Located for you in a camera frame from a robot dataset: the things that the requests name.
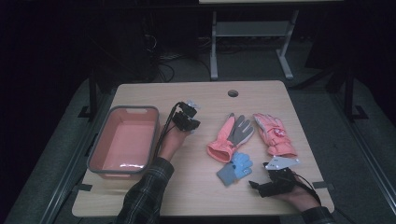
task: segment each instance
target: pink plastic bin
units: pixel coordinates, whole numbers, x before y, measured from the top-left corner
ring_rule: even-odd
[[[154,106],[116,106],[99,132],[88,168],[102,178],[134,178],[151,162],[159,133]]]

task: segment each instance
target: human hand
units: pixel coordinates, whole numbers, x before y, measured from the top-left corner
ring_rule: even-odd
[[[294,177],[298,182],[303,183],[298,176],[295,175]],[[285,201],[287,203],[291,203],[300,212],[303,212],[310,208],[320,207],[320,203],[314,198],[314,196],[312,196],[305,189],[303,189],[297,185],[294,186],[294,188],[291,192],[277,194],[272,197],[282,200],[282,201]]]
[[[168,126],[168,131],[163,139],[161,150],[158,156],[170,161],[177,150],[181,148],[186,137],[190,134],[191,132],[181,131],[175,126],[175,123],[171,121]]]

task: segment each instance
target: gray glove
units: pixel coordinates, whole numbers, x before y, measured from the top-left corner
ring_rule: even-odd
[[[227,118],[219,131],[218,139],[207,145],[207,153],[214,159],[222,162],[229,162],[233,153],[253,135],[254,128],[250,120],[241,115],[235,121],[235,115],[232,113]]]

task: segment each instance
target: child's glove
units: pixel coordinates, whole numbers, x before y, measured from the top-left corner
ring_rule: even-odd
[[[253,114],[253,117],[262,128],[259,133],[262,140],[268,145],[269,154],[284,157],[297,156],[296,150],[291,145],[291,141],[280,119],[263,114]]]
[[[207,145],[207,153],[214,159],[229,162],[233,153],[253,135],[254,128],[250,120],[241,115],[235,121],[234,114],[230,114],[218,133],[218,139]]]
[[[229,186],[235,180],[250,175],[250,167],[252,165],[253,162],[247,154],[235,152],[231,161],[225,164],[224,167],[217,172],[217,175],[225,186]]]

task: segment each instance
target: hole in table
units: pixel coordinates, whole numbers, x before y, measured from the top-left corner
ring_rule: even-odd
[[[230,91],[228,91],[228,95],[230,96],[230,97],[237,97],[238,96],[238,91],[236,91],[236,90],[230,90]]]

